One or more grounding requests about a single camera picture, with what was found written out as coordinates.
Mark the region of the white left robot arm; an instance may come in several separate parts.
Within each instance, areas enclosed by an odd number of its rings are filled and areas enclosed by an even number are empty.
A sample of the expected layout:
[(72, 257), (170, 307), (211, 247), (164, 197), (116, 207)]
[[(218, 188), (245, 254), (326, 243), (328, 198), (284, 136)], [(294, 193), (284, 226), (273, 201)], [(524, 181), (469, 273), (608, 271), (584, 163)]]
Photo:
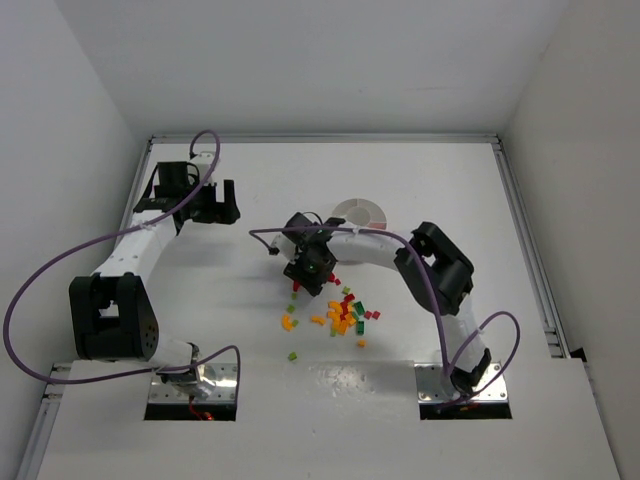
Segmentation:
[(164, 383), (200, 400), (215, 389), (214, 371), (196, 363), (195, 344), (160, 332), (145, 283), (185, 223), (231, 225), (239, 219), (234, 181), (223, 181), (218, 200), (217, 183), (199, 186), (202, 178), (200, 166), (191, 162), (158, 163), (133, 208), (132, 232), (91, 275), (69, 286), (80, 358), (146, 363)]

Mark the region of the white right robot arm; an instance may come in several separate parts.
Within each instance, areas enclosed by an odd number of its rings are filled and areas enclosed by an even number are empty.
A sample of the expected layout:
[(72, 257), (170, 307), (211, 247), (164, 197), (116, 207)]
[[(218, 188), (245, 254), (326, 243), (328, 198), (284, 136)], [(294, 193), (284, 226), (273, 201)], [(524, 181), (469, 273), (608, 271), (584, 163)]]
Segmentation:
[(491, 362), (463, 305), (473, 288), (474, 266), (434, 223), (408, 233), (358, 228), (343, 218), (323, 224), (294, 214), (269, 245), (287, 259), (284, 275), (313, 296), (321, 293), (339, 263), (370, 264), (397, 272), (413, 299), (434, 315), (443, 349), (444, 377), (469, 398)]

